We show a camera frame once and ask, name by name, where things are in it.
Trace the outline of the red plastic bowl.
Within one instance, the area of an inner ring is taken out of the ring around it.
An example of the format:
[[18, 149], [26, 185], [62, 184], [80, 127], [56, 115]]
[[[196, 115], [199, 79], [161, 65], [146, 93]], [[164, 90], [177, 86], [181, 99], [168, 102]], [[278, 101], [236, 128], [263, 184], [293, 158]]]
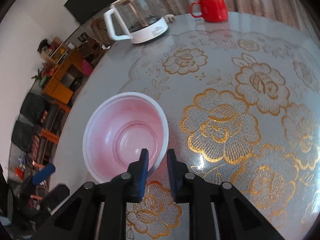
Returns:
[[82, 140], [86, 167], [99, 183], [124, 173], [149, 152], [148, 176], [159, 167], [168, 147], [169, 127], [161, 106], [138, 92], [117, 94], [91, 115]]

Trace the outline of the pink plastic container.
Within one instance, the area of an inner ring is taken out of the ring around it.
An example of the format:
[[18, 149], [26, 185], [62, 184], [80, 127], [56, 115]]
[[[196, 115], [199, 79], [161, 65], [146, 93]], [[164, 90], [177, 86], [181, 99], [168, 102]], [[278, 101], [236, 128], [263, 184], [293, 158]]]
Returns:
[[82, 70], [86, 76], [90, 76], [94, 70], [94, 67], [86, 60], [82, 61]]

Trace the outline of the orange wooden cabinet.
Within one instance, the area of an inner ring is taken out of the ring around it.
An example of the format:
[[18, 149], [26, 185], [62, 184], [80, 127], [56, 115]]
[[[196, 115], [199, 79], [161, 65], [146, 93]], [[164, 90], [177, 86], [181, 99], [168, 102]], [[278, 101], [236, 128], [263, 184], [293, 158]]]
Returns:
[[66, 105], [74, 94], [76, 81], [86, 77], [82, 61], [91, 64], [99, 56], [101, 47], [90, 37], [84, 38], [78, 47], [71, 43], [66, 45], [56, 37], [51, 44], [42, 41], [39, 52], [44, 60], [40, 71], [40, 77], [44, 79], [43, 94]]

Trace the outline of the white glass electric kettle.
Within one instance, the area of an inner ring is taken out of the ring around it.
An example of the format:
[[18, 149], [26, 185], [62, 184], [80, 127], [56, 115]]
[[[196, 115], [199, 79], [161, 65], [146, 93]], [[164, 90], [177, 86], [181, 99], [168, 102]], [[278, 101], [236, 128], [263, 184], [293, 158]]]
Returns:
[[104, 13], [109, 37], [140, 44], [160, 37], [168, 24], [153, 0], [117, 0]]

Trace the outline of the red mug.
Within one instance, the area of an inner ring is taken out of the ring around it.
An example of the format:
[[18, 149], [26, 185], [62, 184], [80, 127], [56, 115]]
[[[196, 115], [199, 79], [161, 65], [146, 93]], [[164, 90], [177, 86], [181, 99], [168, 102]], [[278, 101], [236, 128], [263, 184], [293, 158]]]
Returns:
[[[193, 13], [194, 5], [200, 6], [200, 14]], [[190, 6], [190, 14], [193, 18], [203, 18], [207, 22], [224, 22], [228, 20], [228, 10], [225, 0], [198, 0]]]

